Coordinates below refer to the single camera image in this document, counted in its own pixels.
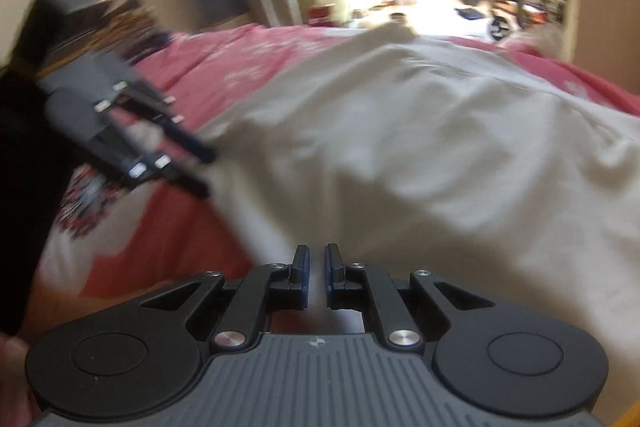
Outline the white sweatshirt orange bear outline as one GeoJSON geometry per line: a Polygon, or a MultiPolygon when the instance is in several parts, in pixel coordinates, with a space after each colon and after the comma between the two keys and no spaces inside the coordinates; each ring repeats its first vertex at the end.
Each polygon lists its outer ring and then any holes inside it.
{"type": "Polygon", "coordinates": [[[266,82],[268,51],[222,52],[229,106],[212,203],[256,261],[340,246],[574,323],[610,373],[597,414],[639,399],[639,121],[499,53],[387,25],[266,82]]]}

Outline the pink floral bed blanket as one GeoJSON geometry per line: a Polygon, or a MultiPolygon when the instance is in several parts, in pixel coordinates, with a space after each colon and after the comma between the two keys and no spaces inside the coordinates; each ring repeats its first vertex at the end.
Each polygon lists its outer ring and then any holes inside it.
{"type": "MultiPolygon", "coordinates": [[[[175,95],[186,125],[198,130],[295,65],[328,49],[344,49],[352,35],[350,30],[257,25],[178,35],[137,70],[175,95]]],[[[82,167],[54,222],[39,276],[72,295],[114,298],[205,269],[237,277],[249,265],[238,241],[205,202],[165,182],[125,193],[82,167]]]]}

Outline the stack of folded clothes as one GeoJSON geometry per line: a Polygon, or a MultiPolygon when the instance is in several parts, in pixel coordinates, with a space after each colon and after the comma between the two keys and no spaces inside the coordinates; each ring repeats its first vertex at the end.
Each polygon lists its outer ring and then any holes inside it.
{"type": "Polygon", "coordinates": [[[93,49],[113,52],[137,64],[171,43],[172,33],[160,24],[145,0],[126,0],[108,12],[92,40],[93,49]]]}

